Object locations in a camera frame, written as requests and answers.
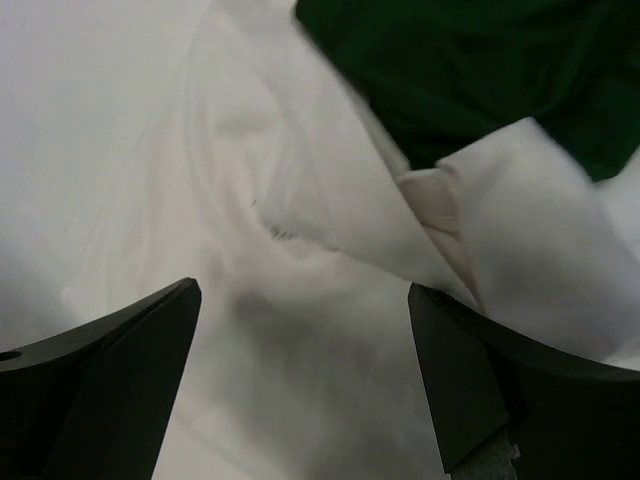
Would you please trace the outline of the white green raglan t-shirt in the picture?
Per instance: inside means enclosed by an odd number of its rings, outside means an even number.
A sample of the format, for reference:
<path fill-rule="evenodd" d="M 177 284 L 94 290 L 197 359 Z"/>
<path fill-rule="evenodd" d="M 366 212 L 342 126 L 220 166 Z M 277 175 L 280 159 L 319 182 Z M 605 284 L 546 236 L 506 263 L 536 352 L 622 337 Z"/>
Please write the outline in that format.
<path fill-rule="evenodd" d="M 158 479 L 442 479 L 407 296 L 639 368 L 639 143 L 413 167 L 292 1 L 1 5 L 1 346 L 203 294 Z"/>

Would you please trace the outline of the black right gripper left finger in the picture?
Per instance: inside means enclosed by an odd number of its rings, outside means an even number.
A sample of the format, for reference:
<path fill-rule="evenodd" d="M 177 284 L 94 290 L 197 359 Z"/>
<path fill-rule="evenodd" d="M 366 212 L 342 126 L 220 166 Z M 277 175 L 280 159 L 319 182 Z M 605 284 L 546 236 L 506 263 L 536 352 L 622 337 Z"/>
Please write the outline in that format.
<path fill-rule="evenodd" d="M 149 479 L 202 294 L 182 279 L 120 311 L 1 355 L 4 479 Z"/>

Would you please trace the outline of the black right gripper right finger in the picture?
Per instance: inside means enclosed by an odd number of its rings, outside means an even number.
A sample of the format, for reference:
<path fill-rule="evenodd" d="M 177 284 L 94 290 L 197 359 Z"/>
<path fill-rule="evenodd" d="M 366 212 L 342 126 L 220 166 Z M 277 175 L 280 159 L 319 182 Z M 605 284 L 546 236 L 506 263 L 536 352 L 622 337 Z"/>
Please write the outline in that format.
<path fill-rule="evenodd" d="M 413 285 L 410 320 L 454 479 L 635 479 L 639 375 L 559 351 Z"/>

